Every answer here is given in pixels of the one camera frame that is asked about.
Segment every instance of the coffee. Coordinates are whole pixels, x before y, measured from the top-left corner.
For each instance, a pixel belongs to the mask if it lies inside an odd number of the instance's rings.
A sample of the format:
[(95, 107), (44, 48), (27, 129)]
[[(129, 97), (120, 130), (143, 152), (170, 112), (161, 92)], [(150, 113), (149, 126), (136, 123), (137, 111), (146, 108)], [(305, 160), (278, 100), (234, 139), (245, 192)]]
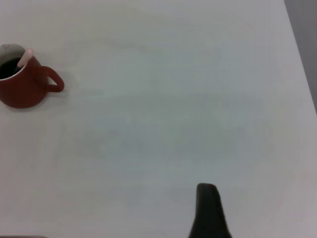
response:
[(0, 79), (9, 78), (12, 75), (16, 74), (18, 71), (14, 71), (19, 60), (19, 58), (11, 59), (0, 66)]

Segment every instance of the black object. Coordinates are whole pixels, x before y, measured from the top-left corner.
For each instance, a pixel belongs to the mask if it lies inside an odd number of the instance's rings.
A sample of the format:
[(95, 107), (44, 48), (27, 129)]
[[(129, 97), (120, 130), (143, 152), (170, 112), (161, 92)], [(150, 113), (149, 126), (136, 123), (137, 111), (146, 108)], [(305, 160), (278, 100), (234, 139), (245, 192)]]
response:
[(232, 238), (219, 192), (213, 184), (197, 186), (196, 216), (189, 238)]
[(0, 66), (0, 79), (9, 78), (16, 74), (21, 68), (17, 67), (20, 58), (11, 59)]

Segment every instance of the white table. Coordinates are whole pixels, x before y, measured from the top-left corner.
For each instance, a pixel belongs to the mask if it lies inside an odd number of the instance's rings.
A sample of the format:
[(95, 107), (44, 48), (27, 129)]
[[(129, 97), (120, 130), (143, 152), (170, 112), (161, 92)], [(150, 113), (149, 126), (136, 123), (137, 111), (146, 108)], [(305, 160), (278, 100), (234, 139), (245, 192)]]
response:
[(196, 185), (235, 238), (317, 237), (317, 118), (282, 0), (2, 0), (0, 42), (65, 81), (0, 105), (0, 233), (185, 238)]

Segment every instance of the mug rim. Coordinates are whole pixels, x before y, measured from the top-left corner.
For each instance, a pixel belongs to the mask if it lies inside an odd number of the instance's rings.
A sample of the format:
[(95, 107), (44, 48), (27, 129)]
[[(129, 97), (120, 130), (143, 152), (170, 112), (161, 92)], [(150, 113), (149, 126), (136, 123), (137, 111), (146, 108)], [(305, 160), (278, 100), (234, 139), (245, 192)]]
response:
[[(21, 45), (21, 44), (18, 44), (18, 43), (2, 44), (1, 46), (3, 46), (3, 45), (18, 45), (18, 46), (23, 47), (25, 50), (27, 50), (27, 48), (26, 48), (24, 45)], [(8, 77), (8, 78), (0, 79), (0, 81), (5, 81), (5, 80), (11, 79), (11, 78), (17, 76), (20, 72), (22, 72), (22, 70), (26, 67), (26, 65), (27, 65), (28, 63), (29, 63), (29, 62), (27, 62), (27, 63), (26, 63), (17, 73), (15, 73), (14, 75), (11, 75), (11, 76)]]

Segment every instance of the red mug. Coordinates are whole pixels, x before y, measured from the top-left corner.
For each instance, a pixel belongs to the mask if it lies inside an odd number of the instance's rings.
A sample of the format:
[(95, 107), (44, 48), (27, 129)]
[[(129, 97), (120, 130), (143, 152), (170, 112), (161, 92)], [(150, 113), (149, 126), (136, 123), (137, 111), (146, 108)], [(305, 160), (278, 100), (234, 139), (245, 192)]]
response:
[[(0, 46), (0, 65), (22, 57), (25, 51), (26, 47), (18, 44)], [(56, 85), (49, 84), (48, 77)], [(63, 89), (61, 77), (32, 57), (16, 74), (0, 79), (0, 101), (13, 108), (29, 108), (38, 104), (48, 92), (61, 92)]]

